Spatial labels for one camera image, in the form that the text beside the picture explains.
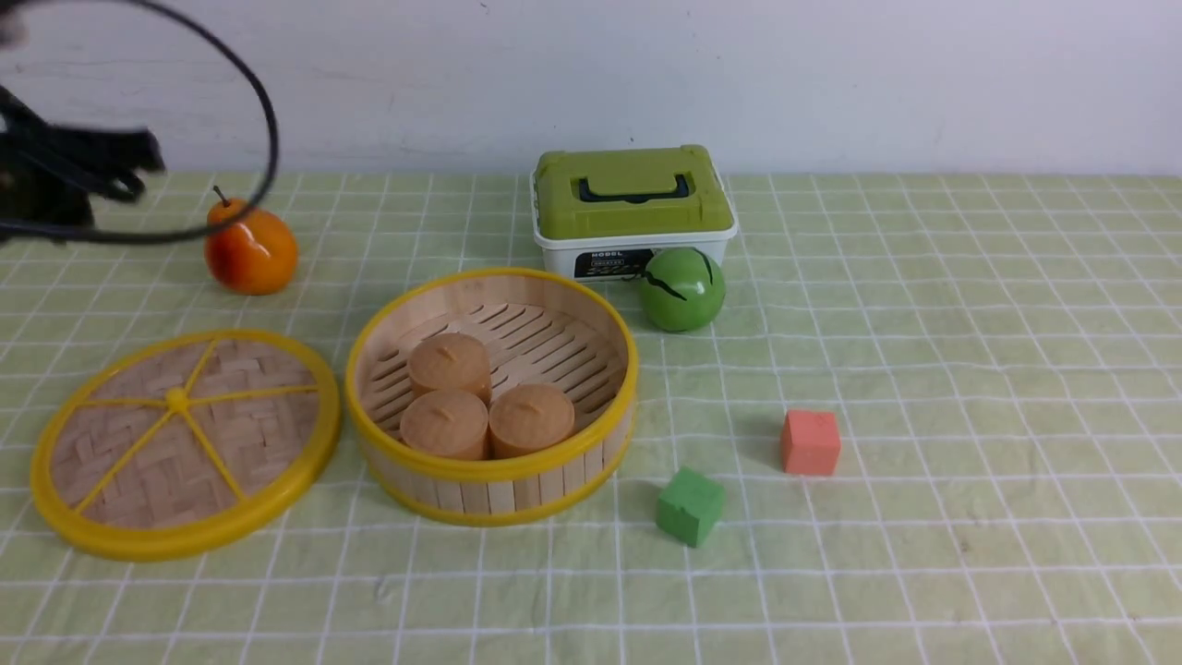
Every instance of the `persimmon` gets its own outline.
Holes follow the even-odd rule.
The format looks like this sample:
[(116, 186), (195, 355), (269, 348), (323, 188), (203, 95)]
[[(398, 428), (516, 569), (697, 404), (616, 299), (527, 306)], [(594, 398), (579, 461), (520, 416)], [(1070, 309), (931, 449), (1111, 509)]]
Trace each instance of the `persimmon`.
[[(216, 185), (214, 193), (219, 201), (209, 208), (207, 223), (222, 223), (246, 206), (242, 198), (227, 198)], [(298, 263), (296, 236), (281, 219), (262, 208), (206, 237), (209, 273), (227, 288), (247, 295), (282, 291)]]

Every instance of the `black wire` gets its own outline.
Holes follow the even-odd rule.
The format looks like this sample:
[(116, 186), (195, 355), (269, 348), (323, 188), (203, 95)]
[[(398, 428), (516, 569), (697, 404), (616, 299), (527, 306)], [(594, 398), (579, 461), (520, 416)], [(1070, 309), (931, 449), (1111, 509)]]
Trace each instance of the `black wire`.
[[(47, 1), (51, 0), (7, 0), (2, 4), (4, 7), (0, 8), (13, 12), (15, 18), (15, 11), (18, 7)], [(262, 171), (262, 180), (259, 181), (259, 185), (255, 188), (254, 194), (247, 198), (242, 209), (230, 215), (225, 221), (215, 224), (203, 223), (191, 228), (170, 230), (165, 233), (128, 233), (118, 230), (99, 230), (98, 228), (85, 228), (78, 226), (54, 226), (21, 219), (0, 217), (0, 233), (24, 236), (32, 235), (51, 240), (92, 242), (99, 245), (171, 245), (175, 242), (184, 242), (213, 235), (245, 219), (246, 215), (254, 210), (262, 198), (266, 197), (267, 193), (271, 190), (272, 183), (274, 183), (277, 171), (279, 170), (279, 123), (275, 120), (275, 110), (271, 105), (271, 97), (267, 94), (267, 90), (262, 86), (262, 82), (259, 80), (259, 77), (251, 71), (251, 67), (248, 67), (246, 63), (243, 63), (242, 59), (239, 58), (221, 39), (217, 39), (212, 32), (202, 27), (201, 24), (186, 17), (176, 9), (160, 5), (154, 0), (91, 1), (134, 5), (141, 9), (170, 19), (173, 22), (189, 28), (204, 39), (210, 46), (216, 48), (217, 52), (229, 60), (229, 63), (234, 65), (234, 67), (238, 69), (243, 77), (246, 77), (246, 80), (251, 84), (251, 87), (258, 96), (259, 103), (262, 105), (262, 115), (267, 124), (267, 165)]]

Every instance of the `green ball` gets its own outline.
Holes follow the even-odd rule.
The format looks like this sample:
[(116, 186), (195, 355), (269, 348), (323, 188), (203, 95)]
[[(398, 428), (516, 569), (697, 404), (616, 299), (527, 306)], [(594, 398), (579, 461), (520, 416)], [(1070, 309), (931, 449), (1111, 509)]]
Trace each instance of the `green ball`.
[(644, 313), (667, 332), (709, 325), (726, 294), (722, 268), (694, 247), (665, 249), (652, 256), (641, 273)]

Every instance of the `red foam block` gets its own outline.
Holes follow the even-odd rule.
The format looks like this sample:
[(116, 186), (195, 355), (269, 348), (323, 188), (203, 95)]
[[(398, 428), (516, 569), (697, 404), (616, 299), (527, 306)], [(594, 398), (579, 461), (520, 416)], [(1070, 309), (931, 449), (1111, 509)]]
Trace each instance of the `red foam block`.
[(832, 476), (842, 455), (837, 417), (827, 412), (790, 411), (780, 435), (784, 472)]

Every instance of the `white wall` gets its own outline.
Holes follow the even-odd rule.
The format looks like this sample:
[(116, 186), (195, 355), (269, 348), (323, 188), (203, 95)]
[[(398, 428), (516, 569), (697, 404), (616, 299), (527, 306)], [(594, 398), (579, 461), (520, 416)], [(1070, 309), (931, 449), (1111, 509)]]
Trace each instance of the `white wall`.
[[(1182, 0), (174, 0), (256, 69), (284, 165), (526, 169), (703, 143), (726, 170), (1182, 171)], [(229, 65), (54, 2), (0, 80), (147, 123), (173, 168), (261, 165)]]

